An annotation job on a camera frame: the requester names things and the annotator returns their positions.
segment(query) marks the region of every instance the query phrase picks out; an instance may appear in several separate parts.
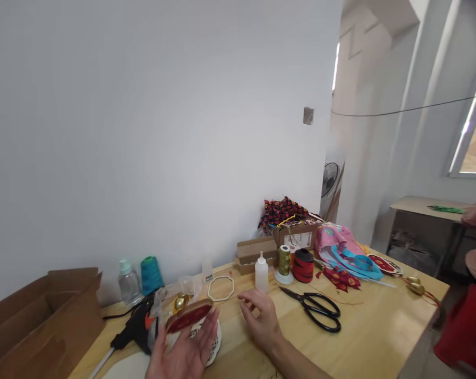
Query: small table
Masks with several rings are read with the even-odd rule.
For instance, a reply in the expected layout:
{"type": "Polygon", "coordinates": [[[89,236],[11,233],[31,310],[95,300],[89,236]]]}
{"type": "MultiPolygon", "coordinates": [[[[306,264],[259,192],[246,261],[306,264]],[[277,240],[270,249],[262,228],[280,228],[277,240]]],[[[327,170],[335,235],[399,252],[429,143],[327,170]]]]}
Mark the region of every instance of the small table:
{"type": "MultiPolygon", "coordinates": [[[[372,254],[380,255],[370,249],[372,254]]],[[[402,263],[405,276],[421,279],[425,288],[442,300],[449,286],[402,263]]],[[[222,328],[222,345],[214,363],[204,378],[271,378],[280,376],[269,358],[251,341],[239,308],[237,294],[254,287],[254,275],[240,275],[234,263],[214,270],[215,276],[230,275],[235,291],[229,300],[215,303],[219,308],[222,328]]],[[[320,291],[342,303],[341,332],[323,331],[304,313],[299,302],[285,295],[269,272],[269,291],[275,303],[278,320],[285,337],[304,355],[335,379],[347,378],[395,378],[401,371],[416,343],[428,326],[436,307],[409,291],[398,278],[386,276],[383,281],[397,286],[396,289],[370,282],[362,282],[361,291],[349,289],[348,293],[337,290],[323,275],[313,278],[309,284],[294,280],[286,287],[297,293],[320,291]]],[[[225,280],[216,281],[212,294],[220,295],[225,280]]],[[[103,315],[117,314],[124,310],[122,303],[103,309],[103,315]]],[[[69,379],[87,379],[108,352],[110,341],[122,331],[127,317],[108,320],[100,336],[80,361],[69,379]]],[[[114,352],[98,373],[104,374],[118,361],[139,352],[135,343],[114,352]]]]}
{"type": "Polygon", "coordinates": [[[461,208],[464,209],[470,204],[466,203],[457,203],[447,200],[438,200],[428,197],[417,197],[417,196],[406,196],[401,200],[390,206],[391,209],[406,212],[406,213],[415,213],[423,216],[430,216],[436,218],[442,218],[452,222],[452,227],[450,229],[450,235],[448,237],[445,248],[443,249],[443,254],[438,260],[436,265],[436,271],[434,276],[437,277],[443,263],[446,261],[446,267],[453,266],[453,261],[457,255],[460,244],[465,236],[465,227],[462,225],[462,215],[459,213],[449,213],[449,212],[439,212],[429,208],[430,205],[438,205],[449,208],[461,208]]]}

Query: scissors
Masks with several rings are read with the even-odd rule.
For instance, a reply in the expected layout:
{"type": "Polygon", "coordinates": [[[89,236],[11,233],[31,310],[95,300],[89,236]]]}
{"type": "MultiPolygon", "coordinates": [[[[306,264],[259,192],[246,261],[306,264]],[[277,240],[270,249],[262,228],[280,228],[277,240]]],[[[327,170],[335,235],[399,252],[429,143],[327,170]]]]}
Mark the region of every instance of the scissors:
{"type": "Polygon", "coordinates": [[[340,312],[339,308],[337,307],[337,305],[333,301],[331,301],[331,299],[329,299],[329,298],[327,298],[327,297],[325,297],[325,296],[323,296],[319,293],[315,293],[315,292],[305,292],[304,294],[299,295],[299,294],[295,293],[294,291],[288,290],[284,287],[280,287],[280,289],[284,293],[289,295],[290,297],[299,301],[302,304],[302,306],[304,307],[305,312],[310,317],[310,319],[315,324],[320,326],[322,329],[324,329],[328,332],[331,332],[331,333],[338,333],[341,330],[341,324],[338,320],[338,317],[341,316],[341,312],[340,312]],[[336,311],[333,312],[333,311],[328,310],[327,308],[325,308],[324,306],[322,306],[318,302],[316,302],[313,299],[313,297],[319,297],[319,298],[324,299],[326,302],[328,302],[330,305],[332,305],[336,311]],[[311,305],[306,304],[306,300],[309,301],[311,304],[313,304],[315,306],[311,306],[311,305]],[[330,326],[322,324],[320,321],[318,321],[315,318],[315,316],[313,316],[312,312],[317,312],[317,313],[320,313],[324,316],[327,316],[328,318],[330,318],[331,320],[333,320],[336,323],[336,327],[330,327],[330,326]]]}

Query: floor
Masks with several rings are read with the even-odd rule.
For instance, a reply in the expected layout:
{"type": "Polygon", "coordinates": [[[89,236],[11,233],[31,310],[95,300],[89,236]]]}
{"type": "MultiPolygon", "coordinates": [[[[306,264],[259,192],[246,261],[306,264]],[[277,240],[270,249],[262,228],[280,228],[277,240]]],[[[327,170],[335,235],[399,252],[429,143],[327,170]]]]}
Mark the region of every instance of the floor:
{"type": "MultiPolygon", "coordinates": [[[[443,300],[443,306],[447,310],[453,308],[459,299],[465,294],[467,287],[449,283],[450,290],[443,300]]],[[[446,366],[435,356],[432,347],[440,337],[441,331],[434,330],[432,327],[426,329],[422,334],[418,344],[406,361],[406,365],[399,374],[399,379],[474,379],[476,374],[469,374],[461,370],[453,370],[446,366]]]]}

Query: red thread spool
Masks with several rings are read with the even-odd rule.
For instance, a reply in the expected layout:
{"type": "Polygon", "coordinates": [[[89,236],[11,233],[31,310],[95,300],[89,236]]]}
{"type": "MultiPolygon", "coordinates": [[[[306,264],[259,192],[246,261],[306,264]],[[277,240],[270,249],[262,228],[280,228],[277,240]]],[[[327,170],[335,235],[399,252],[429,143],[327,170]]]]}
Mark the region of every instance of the red thread spool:
{"type": "Polygon", "coordinates": [[[310,283],[313,280],[313,255],[306,249],[299,249],[294,254],[292,274],[302,283],[310,283]]]}

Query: cardboard box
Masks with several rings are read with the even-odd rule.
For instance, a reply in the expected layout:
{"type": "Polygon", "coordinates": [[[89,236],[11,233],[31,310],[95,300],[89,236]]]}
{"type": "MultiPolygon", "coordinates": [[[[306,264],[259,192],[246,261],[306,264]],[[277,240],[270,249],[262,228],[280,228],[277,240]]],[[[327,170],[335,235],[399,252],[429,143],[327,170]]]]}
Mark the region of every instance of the cardboard box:
{"type": "Polygon", "coordinates": [[[275,242],[279,248],[281,245],[294,246],[297,249],[305,248],[313,250],[315,248],[315,240],[317,239],[317,229],[321,224],[315,225],[295,225],[289,230],[284,228],[280,231],[273,231],[275,242]]]}
{"type": "Polygon", "coordinates": [[[259,259],[260,252],[269,266],[278,265],[278,248],[273,236],[238,242],[238,257],[234,262],[241,275],[255,272],[255,262],[259,259]]]}
{"type": "Polygon", "coordinates": [[[0,379],[65,379],[104,327],[98,269],[50,271],[0,302],[0,379]]]}

